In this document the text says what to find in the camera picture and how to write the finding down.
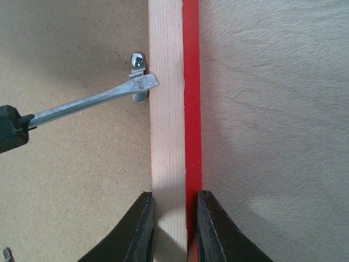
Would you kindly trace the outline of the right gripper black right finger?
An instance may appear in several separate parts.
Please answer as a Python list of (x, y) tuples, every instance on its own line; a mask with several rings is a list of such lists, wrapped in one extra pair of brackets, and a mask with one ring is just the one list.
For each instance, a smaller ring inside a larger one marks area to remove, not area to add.
[(271, 261), (236, 226), (209, 190), (197, 196), (199, 261)]

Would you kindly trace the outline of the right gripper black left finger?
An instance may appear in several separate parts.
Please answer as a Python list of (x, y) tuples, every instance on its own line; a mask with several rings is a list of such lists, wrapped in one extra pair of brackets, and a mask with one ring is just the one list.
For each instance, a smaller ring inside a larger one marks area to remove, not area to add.
[(80, 261), (153, 261), (154, 198), (143, 192), (130, 209)]

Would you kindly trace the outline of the yellow handled screwdriver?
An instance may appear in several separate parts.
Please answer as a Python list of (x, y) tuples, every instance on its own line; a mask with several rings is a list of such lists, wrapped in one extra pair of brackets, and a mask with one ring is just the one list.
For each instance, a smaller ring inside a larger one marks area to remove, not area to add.
[(40, 125), (116, 98), (147, 92), (158, 84), (158, 80), (153, 74), (146, 74), (107, 91), (25, 116), (21, 116), (17, 108), (3, 105), (1, 106), (1, 153), (27, 144), (29, 131)]

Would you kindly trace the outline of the red wooden picture frame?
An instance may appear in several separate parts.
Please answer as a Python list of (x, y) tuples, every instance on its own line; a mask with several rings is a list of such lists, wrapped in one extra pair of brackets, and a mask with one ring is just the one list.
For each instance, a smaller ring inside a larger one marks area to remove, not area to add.
[(149, 1), (155, 261), (197, 261), (202, 188), (198, 1)]

